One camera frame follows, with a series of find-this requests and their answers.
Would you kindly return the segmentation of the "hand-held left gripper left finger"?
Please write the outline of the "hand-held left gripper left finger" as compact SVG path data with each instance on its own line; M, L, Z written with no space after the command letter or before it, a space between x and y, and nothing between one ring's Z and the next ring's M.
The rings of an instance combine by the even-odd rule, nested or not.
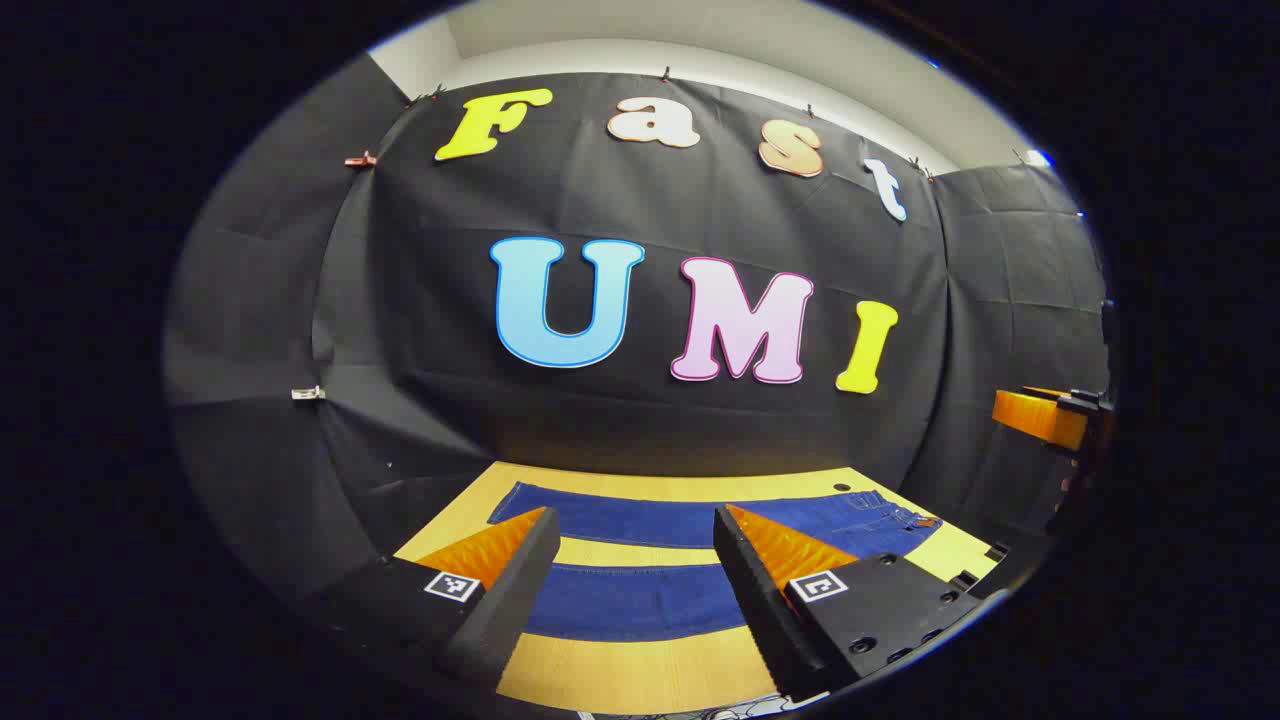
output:
M372 560L301 610L406 684L494 692L559 547L559 514L541 506L419 559Z

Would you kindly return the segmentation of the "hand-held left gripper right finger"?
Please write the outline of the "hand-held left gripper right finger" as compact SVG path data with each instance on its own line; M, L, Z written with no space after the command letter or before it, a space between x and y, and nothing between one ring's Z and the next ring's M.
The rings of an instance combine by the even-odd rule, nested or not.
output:
M899 553L855 556L737 505L713 547L777 691L804 701L876 683L986 614L959 577Z

